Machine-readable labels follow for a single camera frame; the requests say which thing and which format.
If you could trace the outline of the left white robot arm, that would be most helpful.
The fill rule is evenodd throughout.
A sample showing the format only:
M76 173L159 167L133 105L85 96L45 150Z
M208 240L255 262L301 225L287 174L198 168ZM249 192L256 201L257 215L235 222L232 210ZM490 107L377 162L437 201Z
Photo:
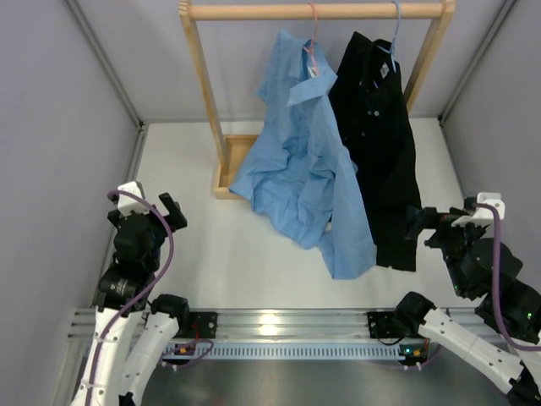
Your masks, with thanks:
M188 225L179 204L161 194L162 215L135 181L107 197L116 206L107 215L116 230L113 256L98 283L95 329L73 405L139 405L166 345L191 327L186 299L148 300L172 263L173 234Z

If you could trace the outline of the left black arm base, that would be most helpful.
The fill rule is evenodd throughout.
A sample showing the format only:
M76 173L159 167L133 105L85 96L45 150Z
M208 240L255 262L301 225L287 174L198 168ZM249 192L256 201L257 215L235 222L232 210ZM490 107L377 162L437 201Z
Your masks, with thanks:
M191 311L189 326L184 337L192 339L216 337L218 314L213 311Z

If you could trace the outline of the light blue shirt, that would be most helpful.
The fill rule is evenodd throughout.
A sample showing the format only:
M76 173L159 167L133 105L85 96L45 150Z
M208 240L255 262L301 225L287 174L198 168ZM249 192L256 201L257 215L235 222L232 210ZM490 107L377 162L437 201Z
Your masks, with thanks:
M332 278L353 280L375 266L377 249L331 107L336 79L317 43L278 32L257 91L263 128L229 190L279 233L319 249Z

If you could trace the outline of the pink wire hanger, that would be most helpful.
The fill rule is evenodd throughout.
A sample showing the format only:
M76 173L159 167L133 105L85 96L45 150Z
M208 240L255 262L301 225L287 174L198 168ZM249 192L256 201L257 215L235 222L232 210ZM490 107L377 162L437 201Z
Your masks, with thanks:
M307 67L307 70L308 70L309 76L313 78L319 75L319 68L318 68L316 55L315 55L316 37L317 37L317 32L318 32L318 27L319 27L319 15L314 3L308 2L308 5L310 6L311 11L312 11L312 16L314 20L314 29L313 29L312 36L309 40L309 44L303 49L309 55L311 64Z

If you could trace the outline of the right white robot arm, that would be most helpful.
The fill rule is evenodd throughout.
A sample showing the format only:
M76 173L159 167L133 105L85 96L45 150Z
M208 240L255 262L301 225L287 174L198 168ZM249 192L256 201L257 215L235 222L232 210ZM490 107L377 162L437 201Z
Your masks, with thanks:
M540 403L540 293L521 282L522 261L501 241L505 204L497 194L468 198L463 209L407 210L407 239L433 230L455 294L480 302L475 314L513 349L506 352L462 326L422 294L409 292L392 312L403 337L438 343L488 378L512 405Z

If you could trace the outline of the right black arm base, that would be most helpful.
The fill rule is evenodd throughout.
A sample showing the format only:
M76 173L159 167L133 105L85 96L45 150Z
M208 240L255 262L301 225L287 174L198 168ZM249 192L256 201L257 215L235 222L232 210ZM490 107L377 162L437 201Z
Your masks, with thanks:
M385 344L395 344L403 336L394 322L393 311L370 311L367 313L369 336Z

